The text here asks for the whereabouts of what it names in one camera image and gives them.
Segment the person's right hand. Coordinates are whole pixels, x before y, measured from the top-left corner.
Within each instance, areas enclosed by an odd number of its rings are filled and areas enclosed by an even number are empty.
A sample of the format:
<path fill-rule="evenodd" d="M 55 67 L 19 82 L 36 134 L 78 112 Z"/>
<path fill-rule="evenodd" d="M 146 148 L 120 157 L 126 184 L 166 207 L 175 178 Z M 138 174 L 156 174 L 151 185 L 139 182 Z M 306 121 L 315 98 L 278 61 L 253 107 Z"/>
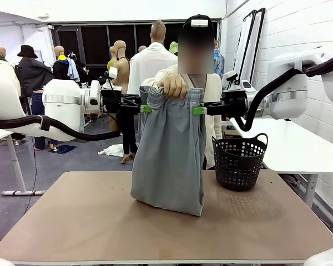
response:
<path fill-rule="evenodd" d="M 164 96 L 167 98 L 184 99 L 188 91 L 186 82 L 179 75 L 162 78 L 161 81 L 157 82 L 157 86 L 163 88 Z"/>

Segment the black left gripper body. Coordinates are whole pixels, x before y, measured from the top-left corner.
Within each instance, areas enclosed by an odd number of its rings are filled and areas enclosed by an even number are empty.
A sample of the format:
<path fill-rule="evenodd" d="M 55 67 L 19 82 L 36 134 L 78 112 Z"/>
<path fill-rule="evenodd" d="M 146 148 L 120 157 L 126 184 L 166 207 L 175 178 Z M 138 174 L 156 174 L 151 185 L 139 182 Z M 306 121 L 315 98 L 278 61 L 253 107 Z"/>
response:
<path fill-rule="evenodd" d="M 102 108 L 106 113 L 118 113 L 121 101 L 121 91 L 102 90 Z"/>

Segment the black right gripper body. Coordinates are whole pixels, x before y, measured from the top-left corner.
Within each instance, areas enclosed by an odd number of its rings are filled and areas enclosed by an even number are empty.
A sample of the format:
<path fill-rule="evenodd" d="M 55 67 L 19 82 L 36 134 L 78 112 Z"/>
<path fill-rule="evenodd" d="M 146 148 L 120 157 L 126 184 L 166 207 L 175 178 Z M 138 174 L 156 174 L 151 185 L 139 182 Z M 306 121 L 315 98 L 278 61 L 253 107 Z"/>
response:
<path fill-rule="evenodd" d="M 227 116 L 244 116 L 246 114 L 246 92 L 245 90 L 224 90 L 222 101 L 226 106 Z"/>

